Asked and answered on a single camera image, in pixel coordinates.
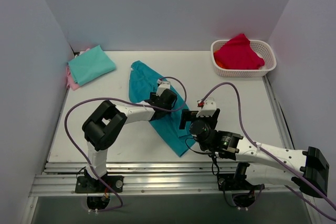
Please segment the teal t-shirt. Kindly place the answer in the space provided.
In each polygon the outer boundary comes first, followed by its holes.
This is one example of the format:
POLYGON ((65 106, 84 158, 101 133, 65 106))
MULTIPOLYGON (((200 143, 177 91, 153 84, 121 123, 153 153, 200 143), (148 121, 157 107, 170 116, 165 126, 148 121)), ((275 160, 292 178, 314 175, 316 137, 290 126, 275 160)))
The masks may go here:
MULTIPOLYGON (((143 62, 133 62, 129 78, 129 100, 132 103, 147 100, 151 92, 157 91, 157 80, 162 77, 143 62)), ((179 129, 181 113, 182 111, 179 110, 150 122, 157 134, 179 157, 188 151, 188 147, 195 144, 188 129, 179 129)))

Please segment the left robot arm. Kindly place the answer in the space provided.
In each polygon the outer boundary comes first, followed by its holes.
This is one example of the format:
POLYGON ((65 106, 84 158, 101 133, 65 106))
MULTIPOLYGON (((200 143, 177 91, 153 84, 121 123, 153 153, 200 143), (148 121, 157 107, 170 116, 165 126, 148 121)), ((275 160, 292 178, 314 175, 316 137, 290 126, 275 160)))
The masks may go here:
POLYGON ((94 192, 105 188, 108 148, 116 141, 126 124, 154 121, 163 118, 172 110, 177 94, 170 89, 151 92, 150 97, 134 105, 116 105, 103 101, 84 122, 82 130, 88 146, 89 163, 86 167, 89 178, 87 186, 94 192))

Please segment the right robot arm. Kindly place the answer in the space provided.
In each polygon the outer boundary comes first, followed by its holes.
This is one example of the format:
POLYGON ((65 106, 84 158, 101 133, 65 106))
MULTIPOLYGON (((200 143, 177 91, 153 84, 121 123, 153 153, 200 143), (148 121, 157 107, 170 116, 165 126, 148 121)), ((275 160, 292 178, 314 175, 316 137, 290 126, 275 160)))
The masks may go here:
POLYGON ((203 154, 238 162, 233 182, 244 189, 250 184, 295 185, 309 196, 323 198, 328 191, 329 163, 315 147, 291 150, 253 142, 246 134, 219 131, 220 110, 184 109, 180 128, 189 131, 203 154))

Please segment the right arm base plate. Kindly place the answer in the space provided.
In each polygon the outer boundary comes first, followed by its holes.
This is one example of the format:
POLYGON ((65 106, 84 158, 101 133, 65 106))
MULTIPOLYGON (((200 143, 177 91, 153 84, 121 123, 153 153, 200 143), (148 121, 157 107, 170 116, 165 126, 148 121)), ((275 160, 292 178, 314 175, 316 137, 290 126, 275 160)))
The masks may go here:
POLYGON ((264 184, 252 185, 246 179, 234 178, 234 174, 217 174, 216 177, 220 191, 254 191, 265 189, 264 184))

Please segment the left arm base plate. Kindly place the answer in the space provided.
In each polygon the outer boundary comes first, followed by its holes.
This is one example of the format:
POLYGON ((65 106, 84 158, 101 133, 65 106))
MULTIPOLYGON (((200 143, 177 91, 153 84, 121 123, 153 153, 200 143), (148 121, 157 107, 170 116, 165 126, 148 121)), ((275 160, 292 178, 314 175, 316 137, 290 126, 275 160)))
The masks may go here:
MULTIPOLYGON (((108 184, 116 193, 121 193, 123 191, 123 176, 105 175, 102 177, 102 180, 108 184)), ((103 184, 100 180, 86 176, 79 176, 77 178, 75 193, 93 194, 104 192, 111 192, 111 190, 107 189, 105 184, 103 184)))

